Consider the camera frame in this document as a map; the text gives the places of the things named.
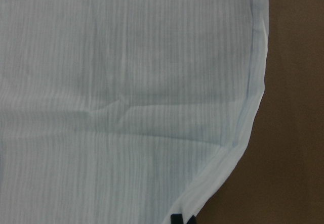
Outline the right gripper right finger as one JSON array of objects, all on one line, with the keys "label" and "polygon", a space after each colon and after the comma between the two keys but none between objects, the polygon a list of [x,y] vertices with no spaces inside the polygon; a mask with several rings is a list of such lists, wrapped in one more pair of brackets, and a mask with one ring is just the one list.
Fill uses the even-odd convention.
[{"label": "right gripper right finger", "polygon": [[188,220],[187,224],[197,224],[196,217],[193,215],[191,218]]}]

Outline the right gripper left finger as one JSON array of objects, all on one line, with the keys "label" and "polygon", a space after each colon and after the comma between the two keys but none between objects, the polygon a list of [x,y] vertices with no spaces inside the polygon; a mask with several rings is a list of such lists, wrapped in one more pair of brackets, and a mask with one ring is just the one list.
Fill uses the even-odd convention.
[{"label": "right gripper left finger", "polygon": [[182,214],[171,214],[171,224],[183,224]]}]

